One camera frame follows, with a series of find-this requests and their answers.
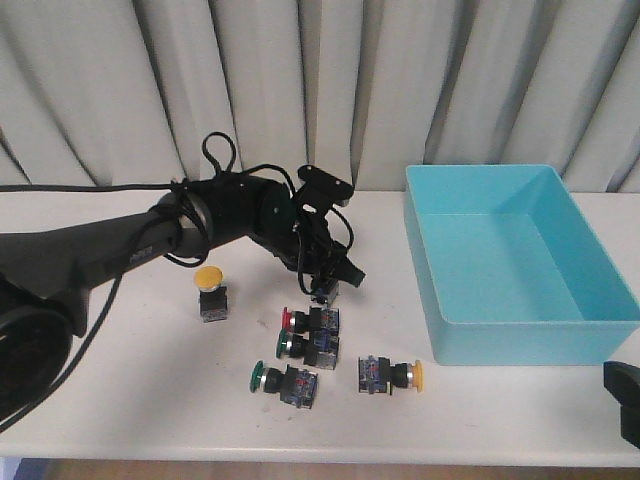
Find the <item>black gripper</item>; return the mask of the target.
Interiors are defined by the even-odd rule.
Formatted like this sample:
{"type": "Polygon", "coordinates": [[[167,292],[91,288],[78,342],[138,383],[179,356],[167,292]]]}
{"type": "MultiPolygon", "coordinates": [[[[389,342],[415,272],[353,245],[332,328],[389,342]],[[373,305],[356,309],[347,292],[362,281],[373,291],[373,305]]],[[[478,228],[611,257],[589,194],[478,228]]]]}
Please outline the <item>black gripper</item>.
{"type": "Polygon", "coordinates": [[[327,210],[299,203],[279,234],[269,235],[269,251],[297,274],[310,276],[311,293],[328,293],[330,279],[358,288],[366,274],[347,257],[348,248],[331,238],[327,210]]]}

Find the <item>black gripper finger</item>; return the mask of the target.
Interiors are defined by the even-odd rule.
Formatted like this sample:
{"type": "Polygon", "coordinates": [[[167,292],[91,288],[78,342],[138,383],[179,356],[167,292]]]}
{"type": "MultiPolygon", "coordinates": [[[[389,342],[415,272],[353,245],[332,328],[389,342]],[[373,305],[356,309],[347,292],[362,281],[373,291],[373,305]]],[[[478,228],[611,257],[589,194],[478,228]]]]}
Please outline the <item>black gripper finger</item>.
{"type": "Polygon", "coordinates": [[[605,389],[620,405],[621,437],[639,447],[639,368],[624,362],[603,364],[605,389]]]}

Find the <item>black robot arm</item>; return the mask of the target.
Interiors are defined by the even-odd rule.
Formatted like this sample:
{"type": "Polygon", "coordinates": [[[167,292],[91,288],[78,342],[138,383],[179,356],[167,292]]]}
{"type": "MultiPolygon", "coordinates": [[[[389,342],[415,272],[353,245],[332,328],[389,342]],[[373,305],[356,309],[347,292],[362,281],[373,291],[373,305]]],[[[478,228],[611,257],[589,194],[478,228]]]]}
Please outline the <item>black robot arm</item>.
{"type": "Polygon", "coordinates": [[[364,273],[348,247],[329,233],[326,214],[353,188],[311,166],[301,186],[260,176],[257,169],[221,171],[203,181],[166,187],[148,211],[100,222],[1,237],[1,420],[10,423],[46,399],[78,363],[74,338],[89,342],[90,292],[118,285],[155,258],[196,266],[221,245],[249,237],[285,267],[309,275],[312,288],[364,273]]]}

